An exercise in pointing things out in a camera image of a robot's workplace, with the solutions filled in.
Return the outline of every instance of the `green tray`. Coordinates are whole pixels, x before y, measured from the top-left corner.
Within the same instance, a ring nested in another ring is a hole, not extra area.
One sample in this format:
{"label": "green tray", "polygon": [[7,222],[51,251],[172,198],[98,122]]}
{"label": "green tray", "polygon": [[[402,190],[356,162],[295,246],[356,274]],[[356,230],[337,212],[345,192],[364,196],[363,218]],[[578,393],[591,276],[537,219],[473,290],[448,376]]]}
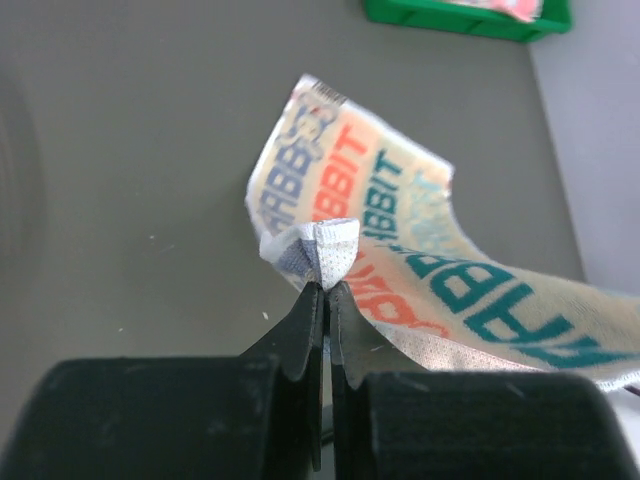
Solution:
{"label": "green tray", "polygon": [[492,10],[442,0],[364,0],[364,8],[373,22],[516,42],[533,42],[549,33],[566,33],[572,24],[569,0],[545,0],[542,15],[533,23],[522,23]]}

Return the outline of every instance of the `wall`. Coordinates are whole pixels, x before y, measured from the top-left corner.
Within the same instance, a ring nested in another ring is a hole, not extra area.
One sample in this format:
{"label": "wall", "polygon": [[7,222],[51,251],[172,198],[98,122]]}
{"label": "wall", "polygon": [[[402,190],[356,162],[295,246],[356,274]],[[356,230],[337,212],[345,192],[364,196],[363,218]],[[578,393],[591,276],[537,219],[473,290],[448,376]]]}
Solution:
{"label": "wall", "polygon": [[585,275],[640,294],[640,2],[572,2],[575,30],[532,45]]}

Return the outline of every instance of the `teal letter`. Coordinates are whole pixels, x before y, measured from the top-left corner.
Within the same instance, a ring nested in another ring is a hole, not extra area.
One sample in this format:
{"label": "teal letter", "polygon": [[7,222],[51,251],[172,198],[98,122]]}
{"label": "teal letter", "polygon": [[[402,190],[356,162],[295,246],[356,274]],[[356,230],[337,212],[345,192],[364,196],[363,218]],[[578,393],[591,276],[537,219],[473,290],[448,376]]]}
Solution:
{"label": "teal letter", "polygon": [[516,347],[516,350],[539,358],[555,368],[584,368],[603,363],[631,360],[640,357],[637,353],[618,353],[602,351],[600,344],[591,337],[582,337],[564,345],[545,347]]}
{"label": "teal letter", "polygon": [[[427,255],[425,253],[418,252],[417,250],[411,250],[410,248],[404,248],[401,245],[389,245],[389,248],[394,252],[398,252],[401,255],[407,255],[405,262],[411,267],[413,273],[415,273],[420,280],[429,275],[434,270],[445,265],[452,263],[460,263],[462,260],[448,259],[438,257],[436,255]],[[433,260],[432,262],[425,263],[422,259],[428,258]]]}
{"label": "teal letter", "polygon": [[375,238],[376,240],[397,240],[398,239],[397,235],[389,235],[389,234],[386,234],[386,233],[370,232],[368,230],[365,230],[364,232],[362,232],[362,235],[364,235],[365,237]]}
{"label": "teal letter", "polygon": [[[533,293],[529,285],[521,283],[512,288],[497,301],[489,305],[484,310],[471,315],[464,323],[473,330],[480,338],[487,342],[494,343],[533,343],[558,337],[573,329],[573,325],[562,315],[548,321],[538,330],[527,330],[509,310],[515,307],[523,299]],[[499,320],[514,334],[514,338],[500,338],[493,334],[487,327],[487,323]]]}
{"label": "teal letter", "polygon": [[364,212],[364,226],[383,232],[396,232],[398,230],[393,216],[372,212],[371,210],[365,210]]}
{"label": "teal letter", "polygon": [[369,187],[367,190],[367,206],[377,208],[386,213],[395,214],[396,197],[390,193],[378,190],[376,187]]}
{"label": "teal letter", "polygon": [[[477,281],[469,273],[469,269],[471,268],[478,268],[487,272],[488,278]],[[468,288],[466,293],[460,297],[447,287],[447,280],[452,277],[462,280]],[[431,290],[440,297],[440,300],[449,307],[452,313],[460,313],[472,305],[475,305],[478,300],[486,294],[512,278],[514,278],[513,275],[506,270],[502,270],[488,263],[462,263],[436,273],[431,279]]]}
{"label": "teal letter", "polygon": [[402,173],[402,169],[397,165],[394,165],[393,163],[391,163],[388,159],[384,158],[386,153],[387,151],[384,149],[378,152],[378,156],[376,157],[376,165],[374,167],[375,172],[379,173],[380,170],[382,170],[383,168],[386,168],[394,175],[400,175],[400,173]]}

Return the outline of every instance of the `gray table surface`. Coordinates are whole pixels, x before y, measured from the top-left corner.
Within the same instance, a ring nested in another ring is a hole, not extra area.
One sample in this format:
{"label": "gray table surface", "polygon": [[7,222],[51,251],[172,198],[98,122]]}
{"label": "gray table surface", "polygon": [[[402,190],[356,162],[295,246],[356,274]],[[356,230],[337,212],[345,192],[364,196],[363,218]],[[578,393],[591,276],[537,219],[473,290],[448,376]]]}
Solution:
{"label": "gray table surface", "polygon": [[304,72],[453,162],[491,256],[582,278],[522,45],[372,24],[355,0],[5,0],[44,202],[1,293],[0,440],[57,361],[237,354],[288,310],[243,196]]}

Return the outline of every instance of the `orange letter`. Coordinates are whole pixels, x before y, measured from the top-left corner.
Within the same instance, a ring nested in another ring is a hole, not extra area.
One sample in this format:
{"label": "orange letter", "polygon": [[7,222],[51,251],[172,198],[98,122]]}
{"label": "orange letter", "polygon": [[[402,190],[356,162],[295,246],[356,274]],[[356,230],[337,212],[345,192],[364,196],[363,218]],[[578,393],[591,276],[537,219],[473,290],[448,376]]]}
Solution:
{"label": "orange letter", "polygon": [[354,165],[352,162],[349,161],[348,158],[343,157],[342,155],[340,155],[337,152],[333,152],[331,154],[331,156],[329,157],[329,160],[332,160],[336,163],[339,163],[345,167],[347,167],[349,170],[351,170],[353,173],[357,173],[358,172],[358,167],[357,165]]}
{"label": "orange letter", "polygon": [[349,278],[363,278],[363,277],[366,277],[368,275],[371,275],[372,272],[373,272],[373,265],[367,265],[366,267],[364,267],[362,270],[360,270],[358,272],[349,273],[349,275],[347,275],[347,279],[349,279]]}
{"label": "orange letter", "polygon": [[351,286],[351,293],[354,297],[358,295],[366,295],[367,293],[375,292],[390,292],[391,289],[384,283],[384,279],[379,276],[370,277],[365,280],[349,281]]}
{"label": "orange letter", "polygon": [[341,197],[348,199],[351,195],[351,190],[353,190],[353,177],[344,173],[335,165],[329,164],[324,169],[320,185],[324,185]]}
{"label": "orange letter", "polygon": [[360,310],[369,310],[371,316],[379,322],[404,325],[409,328],[429,327],[438,330],[441,337],[449,336],[449,332],[443,326],[418,320],[406,300],[399,295],[383,293],[371,298],[359,298],[356,303]]}
{"label": "orange letter", "polygon": [[362,142],[359,142],[354,137],[349,137],[349,133],[351,132],[351,125],[345,125],[342,127],[340,131],[340,136],[336,141],[335,149],[340,151],[342,147],[348,146],[349,148],[355,150],[358,155],[364,155],[367,153],[367,147],[364,146]]}
{"label": "orange letter", "polygon": [[313,208],[328,214],[330,218],[346,217],[348,210],[347,202],[333,198],[324,190],[320,190],[316,194],[316,201]]}
{"label": "orange letter", "polygon": [[329,217],[327,216],[326,213],[313,212],[313,215],[311,215],[312,222],[322,222],[324,220],[329,220]]}

